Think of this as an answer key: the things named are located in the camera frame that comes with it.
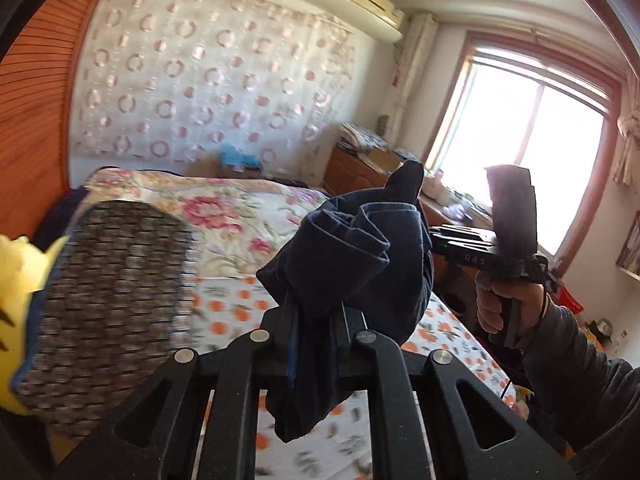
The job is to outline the person's right forearm grey sleeve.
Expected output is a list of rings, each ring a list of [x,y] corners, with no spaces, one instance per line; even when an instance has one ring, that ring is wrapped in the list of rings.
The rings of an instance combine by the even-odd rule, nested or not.
[[[609,359],[572,312],[550,304],[518,345],[525,374],[581,479],[639,477],[639,370]]]

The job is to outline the person's right hand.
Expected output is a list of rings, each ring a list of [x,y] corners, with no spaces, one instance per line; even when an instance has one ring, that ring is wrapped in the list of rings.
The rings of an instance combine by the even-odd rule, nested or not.
[[[544,317],[547,293],[541,284],[498,280],[480,271],[476,274],[475,285],[478,322],[488,334],[498,334],[509,321],[510,316],[503,313],[507,302],[513,312],[520,312],[519,337],[527,335]]]

